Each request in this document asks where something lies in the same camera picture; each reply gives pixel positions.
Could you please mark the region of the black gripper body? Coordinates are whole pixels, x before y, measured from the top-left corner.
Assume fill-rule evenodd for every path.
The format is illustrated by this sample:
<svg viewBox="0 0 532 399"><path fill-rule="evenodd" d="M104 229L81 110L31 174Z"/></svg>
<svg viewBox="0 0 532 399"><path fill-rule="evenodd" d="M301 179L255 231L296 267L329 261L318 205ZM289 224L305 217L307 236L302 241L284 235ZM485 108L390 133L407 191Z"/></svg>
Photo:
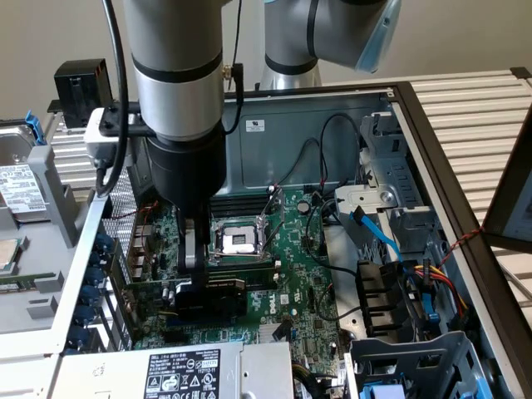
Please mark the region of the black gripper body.
<svg viewBox="0 0 532 399"><path fill-rule="evenodd" d="M222 124L191 141L146 139L152 180L158 193L181 210L203 209L226 179L226 137Z"/></svg>

